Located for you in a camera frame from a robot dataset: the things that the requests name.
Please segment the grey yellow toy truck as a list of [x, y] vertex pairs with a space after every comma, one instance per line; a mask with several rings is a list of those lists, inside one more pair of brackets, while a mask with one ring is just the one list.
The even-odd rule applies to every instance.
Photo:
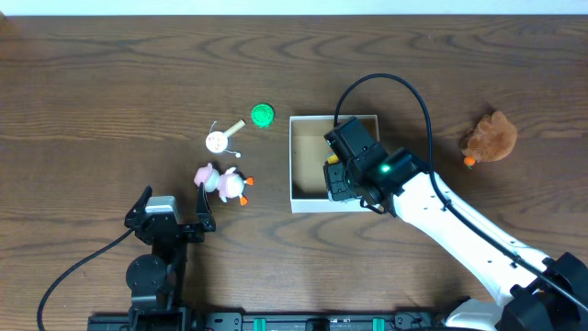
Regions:
[[339, 158], [337, 157], [336, 154], [330, 154], [326, 157], [326, 163], [331, 165], [331, 164], [336, 164], [339, 162]]

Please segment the pink white duck toy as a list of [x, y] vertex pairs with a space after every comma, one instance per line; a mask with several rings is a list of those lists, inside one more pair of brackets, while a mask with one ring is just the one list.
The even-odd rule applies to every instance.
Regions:
[[252, 177], [242, 177], [236, 167], [228, 168], [224, 173], [217, 170], [212, 163], [207, 163], [197, 170], [194, 177], [194, 183], [197, 186], [203, 185], [207, 193], [217, 191], [222, 202], [226, 203], [228, 199], [238, 198], [240, 204], [245, 206], [249, 200], [243, 192], [246, 186], [252, 186], [254, 179]]

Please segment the brown plush toy with carrot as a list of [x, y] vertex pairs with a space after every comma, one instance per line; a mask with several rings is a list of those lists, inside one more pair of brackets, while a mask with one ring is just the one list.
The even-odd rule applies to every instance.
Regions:
[[464, 165], [497, 162], [514, 149], [518, 130], [503, 112], [497, 110], [483, 116], [460, 143]]

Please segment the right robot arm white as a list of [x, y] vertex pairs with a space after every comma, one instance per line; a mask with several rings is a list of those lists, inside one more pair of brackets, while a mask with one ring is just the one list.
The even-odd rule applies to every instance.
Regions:
[[584, 330], [587, 267], [527, 245], [473, 209], [411, 152], [380, 143], [330, 141], [325, 181], [336, 201], [389, 213], [440, 244], [484, 286], [491, 302], [468, 299], [441, 326], [468, 330]]

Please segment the small white rattle drum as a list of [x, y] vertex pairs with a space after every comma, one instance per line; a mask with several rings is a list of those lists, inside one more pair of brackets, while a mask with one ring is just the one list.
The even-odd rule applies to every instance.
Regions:
[[246, 125], [245, 121], [239, 120], [225, 131], [216, 131], [216, 123], [217, 121], [212, 122], [209, 134], [206, 137], [205, 145], [207, 149], [213, 154], [228, 153], [233, 154], [236, 158], [241, 158], [242, 154], [240, 152], [229, 149], [229, 142], [230, 138]]

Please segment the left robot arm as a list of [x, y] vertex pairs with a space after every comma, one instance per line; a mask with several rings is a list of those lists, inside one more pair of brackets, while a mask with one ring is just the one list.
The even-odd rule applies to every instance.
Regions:
[[173, 196], [153, 195], [147, 187], [125, 216], [124, 225], [152, 248], [126, 271], [131, 290], [130, 331], [202, 330], [205, 318], [182, 303], [187, 246], [216, 230], [205, 186], [198, 186], [197, 220], [180, 223]]

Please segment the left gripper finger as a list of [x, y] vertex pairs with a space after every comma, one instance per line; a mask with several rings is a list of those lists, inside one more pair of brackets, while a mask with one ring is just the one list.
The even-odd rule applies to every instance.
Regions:
[[139, 199], [130, 208], [124, 219], [124, 225], [129, 229], [140, 229], [146, 220], [146, 205], [153, 194], [151, 186], [147, 186]]
[[216, 221], [212, 215], [208, 203], [208, 194], [203, 183], [198, 185], [198, 204], [196, 208], [196, 215], [198, 217], [198, 223], [200, 224], [203, 232], [216, 231]]

